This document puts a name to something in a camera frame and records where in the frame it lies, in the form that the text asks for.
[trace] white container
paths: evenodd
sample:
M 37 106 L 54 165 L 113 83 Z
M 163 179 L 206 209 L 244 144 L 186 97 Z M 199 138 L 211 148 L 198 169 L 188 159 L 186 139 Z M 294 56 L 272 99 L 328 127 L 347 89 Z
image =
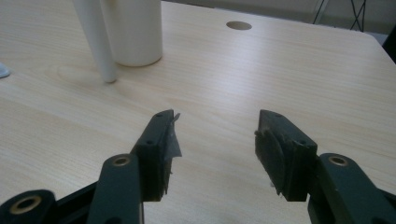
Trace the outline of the white container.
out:
M 114 62 L 144 66 L 163 56 L 161 0 L 73 0 L 93 58 L 105 82 Z

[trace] white object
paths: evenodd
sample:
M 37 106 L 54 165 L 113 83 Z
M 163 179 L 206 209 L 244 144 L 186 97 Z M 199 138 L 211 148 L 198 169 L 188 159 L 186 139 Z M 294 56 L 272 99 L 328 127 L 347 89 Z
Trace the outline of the white object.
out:
M 11 74 L 11 71 L 9 71 L 5 65 L 0 63 L 0 77 L 8 77 L 9 74 Z
M 116 79 L 114 62 L 143 66 L 163 56 L 161 0 L 73 3 L 104 81 Z
M 103 81 L 115 81 L 117 79 L 116 67 L 111 56 L 99 1 L 74 0 L 73 4 Z

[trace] table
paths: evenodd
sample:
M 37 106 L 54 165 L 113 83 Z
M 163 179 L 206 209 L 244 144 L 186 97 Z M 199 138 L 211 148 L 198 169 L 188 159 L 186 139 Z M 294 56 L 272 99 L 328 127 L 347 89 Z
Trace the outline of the table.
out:
M 244 21 L 250 30 L 226 26 Z M 276 195 L 254 153 L 260 109 L 285 115 L 318 154 L 355 160 L 396 193 L 396 66 L 365 34 L 163 2 L 163 58 L 104 83 L 71 1 L 0 3 L 0 202 L 58 199 L 129 152 L 173 108 L 183 157 L 147 223 L 307 223 Z

